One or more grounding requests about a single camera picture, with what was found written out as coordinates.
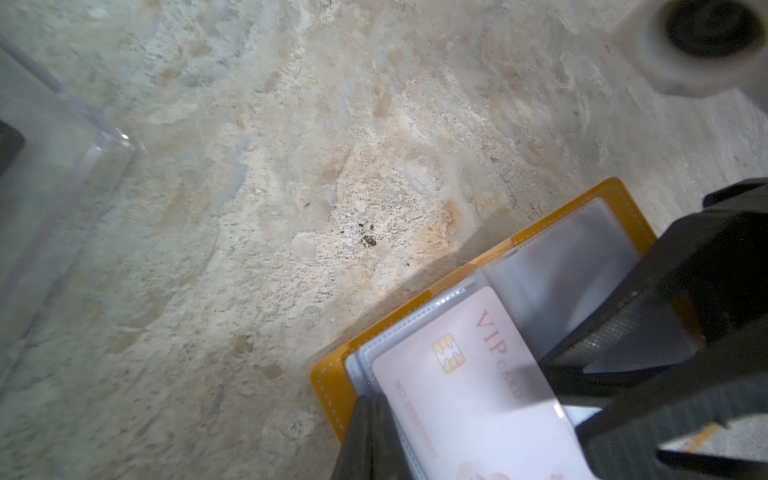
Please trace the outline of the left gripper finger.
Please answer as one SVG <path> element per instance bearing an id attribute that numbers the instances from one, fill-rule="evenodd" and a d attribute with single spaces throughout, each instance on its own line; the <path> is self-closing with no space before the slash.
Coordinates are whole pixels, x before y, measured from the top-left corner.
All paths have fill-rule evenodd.
<path id="1" fill-rule="evenodd" d="M 412 479 L 396 422 L 384 394 L 360 396 L 331 480 Z"/>

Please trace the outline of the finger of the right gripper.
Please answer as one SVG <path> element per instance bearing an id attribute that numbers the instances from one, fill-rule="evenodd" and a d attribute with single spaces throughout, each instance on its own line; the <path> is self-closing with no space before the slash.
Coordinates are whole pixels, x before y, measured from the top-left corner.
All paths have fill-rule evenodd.
<path id="1" fill-rule="evenodd" d="M 673 222 L 607 299 L 539 362 L 555 390 L 637 385 L 655 367 L 585 369 L 678 304 L 706 345 L 767 317 L 767 180 L 750 178 L 706 195 L 698 213 Z"/>
<path id="2" fill-rule="evenodd" d="M 576 432 L 600 479 L 764 479 L 761 461 L 660 447 L 766 411 L 767 338 L 732 335 L 624 393 Z"/>

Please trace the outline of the pink VIP card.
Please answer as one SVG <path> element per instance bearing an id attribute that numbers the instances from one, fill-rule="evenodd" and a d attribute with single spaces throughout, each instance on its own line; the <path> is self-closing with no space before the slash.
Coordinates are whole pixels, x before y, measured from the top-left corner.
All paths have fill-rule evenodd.
<path id="1" fill-rule="evenodd" d="M 372 363 L 429 479 L 590 479 L 574 427 L 494 290 Z"/>

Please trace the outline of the yellow leather card holder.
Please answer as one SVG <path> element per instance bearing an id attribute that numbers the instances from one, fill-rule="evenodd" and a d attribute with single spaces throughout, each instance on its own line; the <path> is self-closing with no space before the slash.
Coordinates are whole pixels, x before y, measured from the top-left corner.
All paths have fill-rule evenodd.
<path id="1" fill-rule="evenodd" d="M 494 290 L 539 366 L 607 299 L 655 240 L 624 185 L 609 179 L 417 295 L 314 366 L 313 388 L 341 443 L 357 399 L 384 394 L 373 361 L 476 291 Z M 576 435 L 595 409 L 578 405 L 547 383 Z M 429 479 L 394 419 L 412 479 Z"/>

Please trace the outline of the clear plastic card box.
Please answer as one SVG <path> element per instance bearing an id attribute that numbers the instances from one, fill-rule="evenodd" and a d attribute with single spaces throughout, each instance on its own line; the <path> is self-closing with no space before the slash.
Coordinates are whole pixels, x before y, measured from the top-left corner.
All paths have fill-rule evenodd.
<path id="1" fill-rule="evenodd" d="M 1 40 L 1 374 L 135 146 L 9 39 Z"/>

